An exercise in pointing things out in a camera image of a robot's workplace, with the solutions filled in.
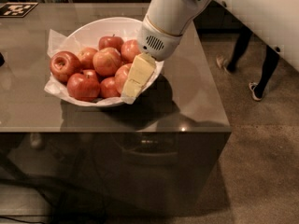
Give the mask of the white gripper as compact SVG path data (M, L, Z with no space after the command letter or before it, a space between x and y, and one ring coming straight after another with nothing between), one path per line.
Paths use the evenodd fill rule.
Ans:
M146 16L137 34L137 43L141 52L135 56L128 78L124 83L121 99L131 105L142 92L154 70L156 63L169 58L176 50L181 36L170 35L157 28Z

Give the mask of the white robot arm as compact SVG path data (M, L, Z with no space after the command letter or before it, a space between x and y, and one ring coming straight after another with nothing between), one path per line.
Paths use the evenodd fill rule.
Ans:
M280 59L299 65L299 0L151 0L137 37L139 50L159 62L170 57L190 23L210 4L242 24L231 58L216 58L219 68L233 73L252 35L265 43L260 81L249 84L252 99L260 101Z

